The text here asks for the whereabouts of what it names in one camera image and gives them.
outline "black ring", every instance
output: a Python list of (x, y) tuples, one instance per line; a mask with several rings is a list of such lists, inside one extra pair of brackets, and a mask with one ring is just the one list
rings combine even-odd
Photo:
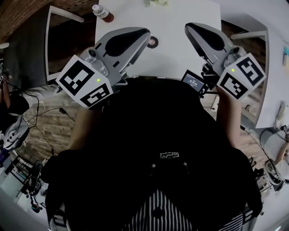
[(155, 44), (154, 45), (148, 44), (147, 47), (151, 48), (151, 49), (156, 48), (158, 46), (158, 39), (156, 37), (154, 37), (154, 36), (151, 36), (150, 39), (153, 39), (155, 41)]

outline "black and white square pattern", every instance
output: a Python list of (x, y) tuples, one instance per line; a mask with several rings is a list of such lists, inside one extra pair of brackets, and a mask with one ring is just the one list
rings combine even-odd
[(98, 101), (102, 100), (110, 94), (107, 85), (104, 83), (97, 89), (82, 97), (80, 100), (88, 107), (96, 104)]
[(249, 57), (237, 63), (237, 67), (243, 72), (252, 86), (255, 86), (255, 84), (264, 77), (263, 73)]
[(248, 89), (243, 84), (241, 84), (229, 73), (225, 75), (225, 77), (220, 83), (220, 86), (226, 89), (236, 99), (239, 99), (243, 94), (248, 91)]
[(59, 80), (74, 96), (94, 75), (94, 72), (80, 61), (76, 61)]

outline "white pants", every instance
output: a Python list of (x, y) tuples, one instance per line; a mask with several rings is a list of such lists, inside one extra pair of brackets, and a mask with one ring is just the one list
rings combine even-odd
[(38, 103), (38, 100), (41, 101), (52, 97), (58, 92), (58, 90), (59, 88), (55, 84), (52, 84), (27, 89), (21, 92), (20, 95), (26, 99), (30, 108), (34, 103)]

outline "brown liquid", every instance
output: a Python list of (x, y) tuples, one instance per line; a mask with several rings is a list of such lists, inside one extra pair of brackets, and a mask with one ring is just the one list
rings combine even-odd
[(106, 23), (110, 23), (114, 20), (114, 15), (112, 13), (108, 13), (108, 16), (106, 16), (105, 18), (102, 19), (103, 21), (105, 21)]

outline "brick wall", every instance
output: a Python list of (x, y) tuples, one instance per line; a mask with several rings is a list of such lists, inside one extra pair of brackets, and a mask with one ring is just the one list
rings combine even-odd
[(7, 41), (26, 19), (49, 3), (74, 14), (85, 15), (92, 12), (91, 7), (98, 0), (4, 0), (0, 7), (0, 43)]

